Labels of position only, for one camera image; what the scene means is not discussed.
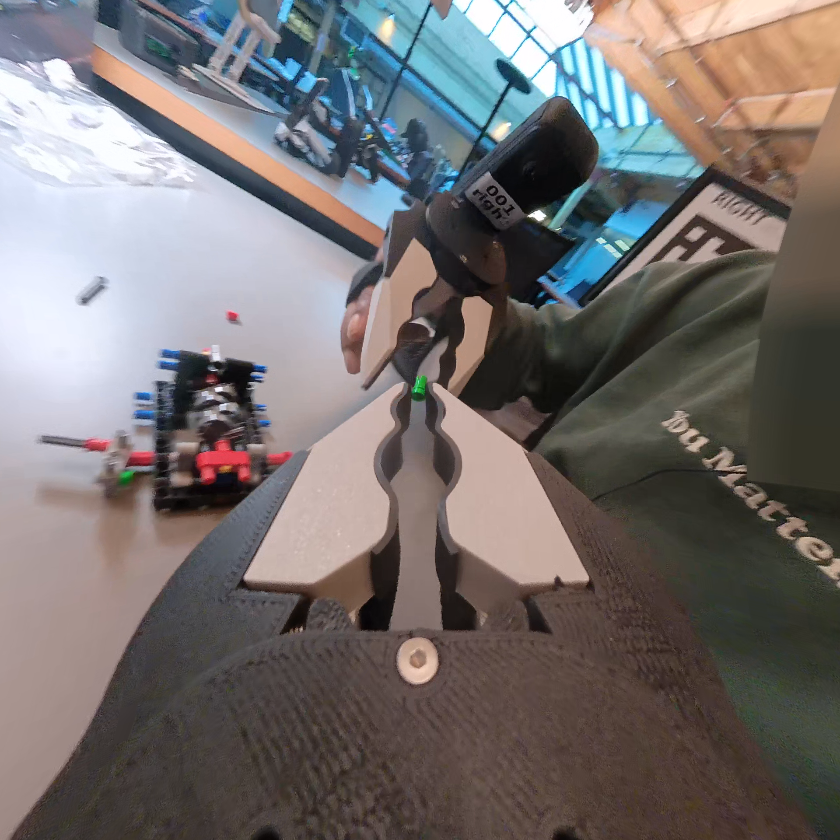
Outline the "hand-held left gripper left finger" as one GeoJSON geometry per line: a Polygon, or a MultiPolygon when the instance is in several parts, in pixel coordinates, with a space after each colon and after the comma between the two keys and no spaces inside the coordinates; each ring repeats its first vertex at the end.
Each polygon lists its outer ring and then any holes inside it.
{"type": "Polygon", "coordinates": [[[362,607],[396,590],[392,482],[403,465],[403,388],[395,385],[311,447],[248,567],[259,592],[362,607]]]}

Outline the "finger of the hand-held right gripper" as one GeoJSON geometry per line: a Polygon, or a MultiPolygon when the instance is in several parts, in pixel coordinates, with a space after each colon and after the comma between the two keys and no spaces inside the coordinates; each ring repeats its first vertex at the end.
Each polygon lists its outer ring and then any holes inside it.
{"type": "Polygon", "coordinates": [[[448,301],[441,321],[445,347],[438,358],[437,383],[459,396],[483,361],[494,308],[483,297],[448,301]]]}
{"type": "Polygon", "coordinates": [[[412,238],[390,274],[383,274],[371,297],[362,352],[361,386],[369,390],[392,361],[400,342],[400,331],[414,320],[418,295],[428,292],[437,270],[427,248],[412,238]]]}

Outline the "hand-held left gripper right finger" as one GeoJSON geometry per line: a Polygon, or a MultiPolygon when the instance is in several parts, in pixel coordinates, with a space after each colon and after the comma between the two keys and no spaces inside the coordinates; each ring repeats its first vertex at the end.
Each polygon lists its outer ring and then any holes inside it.
{"type": "Polygon", "coordinates": [[[441,385],[430,386],[437,532],[455,593],[473,607],[590,583],[529,454],[441,385]]]}

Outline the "person's right forearm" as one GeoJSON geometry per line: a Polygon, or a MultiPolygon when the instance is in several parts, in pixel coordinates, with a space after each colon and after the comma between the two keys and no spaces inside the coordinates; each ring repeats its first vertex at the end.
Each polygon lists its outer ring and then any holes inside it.
{"type": "Polygon", "coordinates": [[[657,263],[574,311],[509,301],[501,330],[461,393],[495,411],[522,397],[554,415],[538,451],[573,461],[640,459],[674,411],[708,445],[748,452],[759,332],[776,255],[657,263]]]}

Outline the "black lego engine assembly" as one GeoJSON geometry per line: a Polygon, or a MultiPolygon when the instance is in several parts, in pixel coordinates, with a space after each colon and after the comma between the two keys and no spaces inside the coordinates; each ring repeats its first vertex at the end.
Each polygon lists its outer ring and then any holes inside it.
{"type": "Polygon", "coordinates": [[[154,426],[154,448],[131,466],[152,469],[157,512],[233,507],[292,457],[271,453],[266,406],[255,388],[263,364],[224,356],[218,346],[192,352],[163,349],[157,366],[172,374],[154,394],[135,394],[134,417],[154,426]]]}

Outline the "person's right hand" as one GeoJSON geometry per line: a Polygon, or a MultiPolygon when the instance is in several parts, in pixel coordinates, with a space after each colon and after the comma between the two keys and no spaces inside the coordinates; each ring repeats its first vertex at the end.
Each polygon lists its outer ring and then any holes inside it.
{"type": "Polygon", "coordinates": [[[361,352],[367,328],[371,298],[375,287],[367,287],[347,304],[340,328],[340,346],[345,370],[357,375],[361,370],[361,352]]]}

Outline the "person's green sweatshirt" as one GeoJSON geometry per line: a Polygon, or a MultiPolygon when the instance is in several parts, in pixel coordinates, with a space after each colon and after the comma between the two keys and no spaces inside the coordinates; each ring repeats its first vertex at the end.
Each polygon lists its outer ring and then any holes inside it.
{"type": "Polygon", "coordinates": [[[755,353],[539,368],[541,454],[651,550],[741,719],[838,838],[838,499],[748,477],[755,353]]]}

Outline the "black lamp stand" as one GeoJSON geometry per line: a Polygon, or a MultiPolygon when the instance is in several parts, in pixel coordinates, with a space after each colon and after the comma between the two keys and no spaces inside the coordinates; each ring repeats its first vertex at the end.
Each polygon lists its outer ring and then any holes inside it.
{"type": "Polygon", "coordinates": [[[524,74],[520,71],[520,69],[517,68],[509,59],[497,59],[496,70],[498,75],[504,80],[505,86],[499,94],[492,110],[490,111],[490,115],[487,118],[484,126],[480,129],[476,141],[473,143],[467,155],[467,158],[465,159],[466,164],[471,163],[476,159],[476,156],[480,151],[481,142],[483,141],[484,137],[488,134],[488,130],[493,122],[493,119],[497,116],[497,113],[501,108],[502,103],[505,101],[508,93],[511,90],[515,90],[527,96],[532,90],[531,81],[528,78],[526,78],[524,74]]]}

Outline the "white black machine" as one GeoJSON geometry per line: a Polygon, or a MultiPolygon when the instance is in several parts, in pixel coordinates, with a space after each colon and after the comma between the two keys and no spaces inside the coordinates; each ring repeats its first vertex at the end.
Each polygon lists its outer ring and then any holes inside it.
{"type": "Polygon", "coordinates": [[[317,77],[310,90],[278,122],[273,142],[319,172],[344,178],[354,163],[364,131],[354,71],[336,69],[317,77]]]}

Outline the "wooden edged background table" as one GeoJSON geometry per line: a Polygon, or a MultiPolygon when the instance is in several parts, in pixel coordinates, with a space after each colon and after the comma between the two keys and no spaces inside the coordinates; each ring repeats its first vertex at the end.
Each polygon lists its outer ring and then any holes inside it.
{"type": "Polygon", "coordinates": [[[196,164],[355,256],[370,259],[382,244],[397,198],[390,183],[315,171],[273,141],[278,117],[183,89],[104,24],[94,25],[91,66],[101,96],[196,164]]]}

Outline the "black white printed board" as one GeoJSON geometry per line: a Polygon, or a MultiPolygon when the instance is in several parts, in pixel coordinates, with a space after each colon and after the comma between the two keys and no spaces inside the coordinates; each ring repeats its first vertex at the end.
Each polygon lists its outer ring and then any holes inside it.
{"type": "Polygon", "coordinates": [[[696,264],[744,250],[777,252],[792,205],[712,165],[581,297],[588,305],[606,288],[653,263],[696,264]]]}

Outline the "wooden stand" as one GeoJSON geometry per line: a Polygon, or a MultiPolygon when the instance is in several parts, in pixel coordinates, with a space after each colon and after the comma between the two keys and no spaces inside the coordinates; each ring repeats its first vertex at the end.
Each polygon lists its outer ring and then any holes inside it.
{"type": "Polygon", "coordinates": [[[206,65],[193,64],[191,70],[226,91],[239,89],[255,52],[259,49],[270,58],[280,42],[281,5],[278,1],[213,2],[214,12],[223,15],[228,24],[206,65]]]}

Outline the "clear plastic bags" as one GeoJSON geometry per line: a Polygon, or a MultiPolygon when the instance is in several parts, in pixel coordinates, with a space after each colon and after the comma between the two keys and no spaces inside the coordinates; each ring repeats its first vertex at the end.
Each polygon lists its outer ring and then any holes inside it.
{"type": "Polygon", "coordinates": [[[55,186],[187,188],[195,167],[62,59],[1,60],[2,161],[55,186]]]}

